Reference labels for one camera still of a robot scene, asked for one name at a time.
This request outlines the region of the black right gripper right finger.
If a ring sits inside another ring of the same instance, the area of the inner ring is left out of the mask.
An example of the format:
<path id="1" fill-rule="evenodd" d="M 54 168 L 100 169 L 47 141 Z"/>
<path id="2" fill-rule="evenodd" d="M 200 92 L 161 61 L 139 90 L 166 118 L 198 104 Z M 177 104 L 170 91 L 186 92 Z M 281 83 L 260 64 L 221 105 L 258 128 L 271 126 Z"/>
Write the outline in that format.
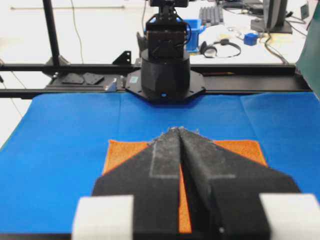
<path id="1" fill-rule="evenodd" d="M 320 205 L 288 174 L 179 129 L 184 163 L 219 240 L 317 240 Z"/>

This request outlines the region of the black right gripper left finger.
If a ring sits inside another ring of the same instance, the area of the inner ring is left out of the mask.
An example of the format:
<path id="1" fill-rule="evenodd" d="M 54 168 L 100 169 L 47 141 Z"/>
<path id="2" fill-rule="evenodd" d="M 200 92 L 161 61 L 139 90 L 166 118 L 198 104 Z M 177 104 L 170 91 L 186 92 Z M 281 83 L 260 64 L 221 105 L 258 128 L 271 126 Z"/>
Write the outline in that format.
<path id="1" fill-rule="evenodd" d="M 78 201 L 74 240 L 157 240 L 178 232 L 180 137 L 170 129 L 100 176 Z"/>

